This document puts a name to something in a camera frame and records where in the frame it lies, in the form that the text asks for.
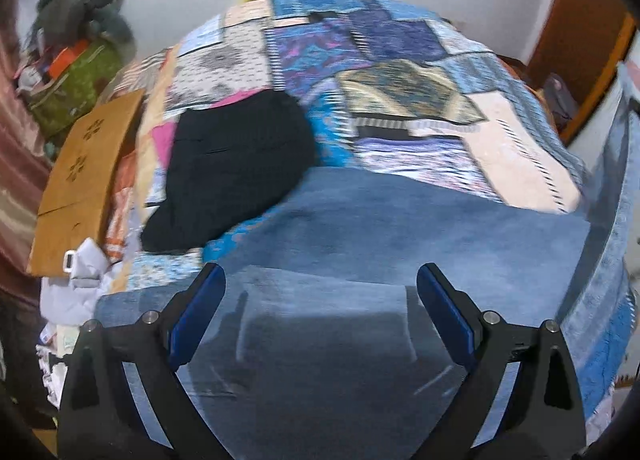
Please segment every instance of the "wooden door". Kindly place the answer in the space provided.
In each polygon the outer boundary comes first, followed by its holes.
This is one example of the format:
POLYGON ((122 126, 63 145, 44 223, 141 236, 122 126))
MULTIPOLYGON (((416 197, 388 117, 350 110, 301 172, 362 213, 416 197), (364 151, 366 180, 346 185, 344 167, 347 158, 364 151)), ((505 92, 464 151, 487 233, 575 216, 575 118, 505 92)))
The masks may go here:
POLYGON ((634 30, 622 0, 554 0, 527 73, 533 87, 540 88, 556 72, 580 105, 576 118, 560 134, 565 143, 602 99, 634 30))

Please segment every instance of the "cardboard box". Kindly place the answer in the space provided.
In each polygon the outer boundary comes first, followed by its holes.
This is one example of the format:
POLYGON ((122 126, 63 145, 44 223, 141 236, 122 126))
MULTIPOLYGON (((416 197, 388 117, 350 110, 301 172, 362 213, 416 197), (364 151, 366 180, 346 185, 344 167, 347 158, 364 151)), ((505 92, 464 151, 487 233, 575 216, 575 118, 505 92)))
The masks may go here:
POLYGON ((38 209, 28 272, 64 277, 62 260, 89 237, 102 244, 113 176, 132 145, 144 92, 137 90, 96 107, 69 132, 38 209))

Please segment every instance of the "blue gripper pad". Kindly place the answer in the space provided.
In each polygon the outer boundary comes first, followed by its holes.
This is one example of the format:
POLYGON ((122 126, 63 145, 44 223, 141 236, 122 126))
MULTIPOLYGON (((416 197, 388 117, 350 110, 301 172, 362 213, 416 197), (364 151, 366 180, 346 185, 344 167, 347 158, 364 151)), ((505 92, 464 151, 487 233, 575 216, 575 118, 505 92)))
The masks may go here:
POLYGON ((474 331, 460 309, 468 312, 466 316, 471 319, 480 315, 478 307, 465 293, 456 291, 434 263, 420 267, 416 283, 418 296, 451 359, 471 373, 477 363, 475 351, 482 340, 482 327, 476 319, 474 331), (456 302, 462 302, 464 307, 459 308, 456 302))
POLYGON ((171 331, 168 363, 174 372, 193 358, 211 318, 225 295, 225 287, 225 271, 219 265, 215 265, 171 331))

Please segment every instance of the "patchwork quilt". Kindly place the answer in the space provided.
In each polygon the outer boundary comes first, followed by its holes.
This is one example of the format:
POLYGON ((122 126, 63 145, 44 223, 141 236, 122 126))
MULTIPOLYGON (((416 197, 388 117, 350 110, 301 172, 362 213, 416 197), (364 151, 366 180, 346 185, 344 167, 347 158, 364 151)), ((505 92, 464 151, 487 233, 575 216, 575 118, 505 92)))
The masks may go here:
MULTIPOLYGON (((437 14, 395 0, 257 0, 213 17, 168 51, 138 133, 143 223, 164 199, 166 159, 153 130, 187 108, 264 88, 299 100, 324 166, 404 175, 538 211, 578 204, 582 163, 561 145, 538 99, 488 47, 437 14)), ((204 260, 224 255, 277 208, 209 243, 204 260)), ((139 252, 126 288, 178 280, 202 260, 201 249, 139 252)))

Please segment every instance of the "blue blanket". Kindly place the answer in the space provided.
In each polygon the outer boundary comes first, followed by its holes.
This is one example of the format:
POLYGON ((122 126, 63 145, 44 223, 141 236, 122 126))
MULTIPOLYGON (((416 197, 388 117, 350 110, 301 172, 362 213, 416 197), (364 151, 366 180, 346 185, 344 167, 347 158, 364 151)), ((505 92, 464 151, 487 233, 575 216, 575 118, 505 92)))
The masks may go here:
MULTIPOLYGON (((565 300, 589 229, 578 215, 517 209, 394 175, 314 168, 219 260, 225 299, 178 377, 235 458, 308 456, 329 436, 334 458, 408 457, 462 380, 415 294, 420 265, 436 262, 481 310, 537 326, 565 300), (284 272, 265 278, 250 265, 284 272), (306 402, 318 409, 303 418, 306 402)), ((129 323, 186 285, 109 296, 97 316, 105 325, 129 323)), ((134 368, 128 372, 145 425, 162 442, 134 368)), ((513 377, 511 369, 479 441, 495 432, 513 377)))

